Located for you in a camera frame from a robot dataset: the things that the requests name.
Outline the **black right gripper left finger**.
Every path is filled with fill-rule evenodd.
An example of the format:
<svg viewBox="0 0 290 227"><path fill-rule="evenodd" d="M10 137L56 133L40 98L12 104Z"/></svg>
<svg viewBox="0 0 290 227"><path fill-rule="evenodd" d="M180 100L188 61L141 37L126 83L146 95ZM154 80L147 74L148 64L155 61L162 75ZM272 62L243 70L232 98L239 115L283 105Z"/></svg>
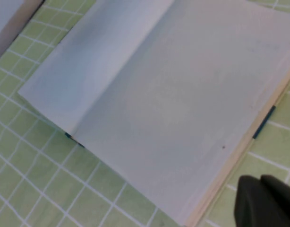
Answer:
<svg viewBox="0 0 290 227"><path fill-rule="evenodd" d="M285 218L260 180L249 175L239 178L234 206L238 227L279 227Z"/></svg>

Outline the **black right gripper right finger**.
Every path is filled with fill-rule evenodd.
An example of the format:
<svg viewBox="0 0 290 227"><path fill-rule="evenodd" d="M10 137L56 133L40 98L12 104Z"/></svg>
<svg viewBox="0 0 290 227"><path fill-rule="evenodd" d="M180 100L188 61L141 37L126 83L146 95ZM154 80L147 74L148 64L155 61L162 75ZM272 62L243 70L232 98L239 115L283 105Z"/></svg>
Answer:
<svg viewBox="0 0 290 227"><path fill-rule="evenodd" d="M262 175L261 182L290 221L290 186L272 175Z"/></svg>

